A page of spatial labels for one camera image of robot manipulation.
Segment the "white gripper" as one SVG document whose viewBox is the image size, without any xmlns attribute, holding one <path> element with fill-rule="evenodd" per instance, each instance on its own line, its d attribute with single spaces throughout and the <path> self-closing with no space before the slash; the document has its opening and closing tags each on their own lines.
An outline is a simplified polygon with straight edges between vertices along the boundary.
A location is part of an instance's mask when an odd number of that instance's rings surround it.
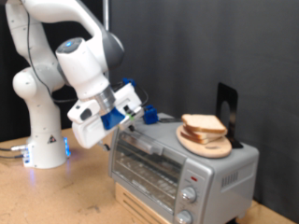
<svg viewBox="0 0 299 224">
<path fill-rule="evenodd" d="M 134 132 L 133 124 L 143 114 L 141 100 L 134 86 L 128 83 L 116 93 L 102 92 L 99 97 L 78 100 L 67 116 L 72 121 L 74 135 L 82 147 L 91 148 L 98 143 L 104 151 L 110 151 L 109 145 L 104 144 L 102 139 L 118 128 L 123 131 L 129 127 Z"/>
</svg>

